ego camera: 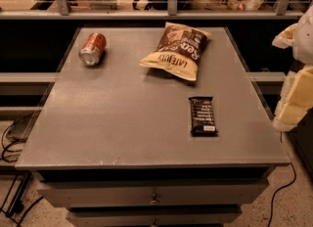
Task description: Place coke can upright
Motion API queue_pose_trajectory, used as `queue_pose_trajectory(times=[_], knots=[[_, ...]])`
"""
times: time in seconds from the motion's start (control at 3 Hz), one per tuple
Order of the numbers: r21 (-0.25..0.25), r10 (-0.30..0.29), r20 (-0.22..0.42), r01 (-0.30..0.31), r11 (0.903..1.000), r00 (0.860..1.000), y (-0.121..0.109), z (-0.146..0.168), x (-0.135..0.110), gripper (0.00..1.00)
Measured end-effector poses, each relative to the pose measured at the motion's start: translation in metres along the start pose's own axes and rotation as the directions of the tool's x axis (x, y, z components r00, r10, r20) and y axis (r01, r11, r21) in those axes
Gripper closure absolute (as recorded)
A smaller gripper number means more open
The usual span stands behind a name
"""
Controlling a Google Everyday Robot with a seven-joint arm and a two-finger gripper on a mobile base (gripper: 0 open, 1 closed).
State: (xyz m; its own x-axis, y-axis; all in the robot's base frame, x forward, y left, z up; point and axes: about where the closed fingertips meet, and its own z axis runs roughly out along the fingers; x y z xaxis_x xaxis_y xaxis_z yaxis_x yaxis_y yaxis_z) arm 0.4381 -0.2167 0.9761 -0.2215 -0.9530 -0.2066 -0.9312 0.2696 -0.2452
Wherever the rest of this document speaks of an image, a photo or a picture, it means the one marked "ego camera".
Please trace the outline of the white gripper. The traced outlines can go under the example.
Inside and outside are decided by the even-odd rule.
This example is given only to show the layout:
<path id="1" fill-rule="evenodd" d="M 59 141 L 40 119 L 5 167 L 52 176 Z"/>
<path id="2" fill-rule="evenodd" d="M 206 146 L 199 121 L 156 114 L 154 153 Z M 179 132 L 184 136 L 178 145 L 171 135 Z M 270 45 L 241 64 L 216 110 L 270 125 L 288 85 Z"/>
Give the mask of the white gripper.
<path id="1" fill-rule="evenodd" d="M 280 32 L 272 45 L 281 49 L 291 47 L 293 57 L 306 65 L 313 64 L 313 6 L 296 23 Z M 273 126 L 280 132 L 288 132 L 313 108 L 313 66 L 305 66 L 298 72 L 290 71 L 285 78 L 281 99 L 275 109 Z"/>

